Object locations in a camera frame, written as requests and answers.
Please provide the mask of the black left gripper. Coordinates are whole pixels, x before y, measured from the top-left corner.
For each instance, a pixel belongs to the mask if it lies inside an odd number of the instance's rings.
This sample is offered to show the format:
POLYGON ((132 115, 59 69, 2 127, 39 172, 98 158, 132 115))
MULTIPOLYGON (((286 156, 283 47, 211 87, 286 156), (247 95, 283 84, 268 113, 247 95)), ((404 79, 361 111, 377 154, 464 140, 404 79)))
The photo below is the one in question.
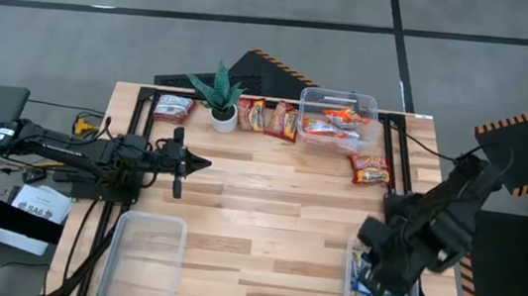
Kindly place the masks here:
POLYGON ((166 154, 166 160, 173 167, 171 173, 174 176, 172 186, 172 197, 174 199, 179 199, 182 196, 181 179, 185 176, 185 173, 191 174, 211 166, 211 161, 209 159, 195 155, 188 149, 187 156, 189 158, 189 162, 187 163, 186 169, 186 148, 184 145, 184 135, 184 129, 182 127, 177 127, 174 129, 173 137, 163 143, 162 146, 162 150, 166 154))

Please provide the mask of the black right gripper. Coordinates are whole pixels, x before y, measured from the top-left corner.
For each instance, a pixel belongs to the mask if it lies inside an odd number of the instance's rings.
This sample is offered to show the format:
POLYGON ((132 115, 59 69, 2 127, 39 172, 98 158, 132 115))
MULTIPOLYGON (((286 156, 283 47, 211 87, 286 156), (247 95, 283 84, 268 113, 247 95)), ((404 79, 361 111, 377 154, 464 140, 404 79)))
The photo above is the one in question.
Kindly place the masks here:
POLYGON ((357 233, 360 242, 370 249, 369 266, 359 273, 358 279, 372 295, 405 295, 416 282, 419 270, 411 263, 406 226, 400 217, 385 224, 368 216, 357 233))

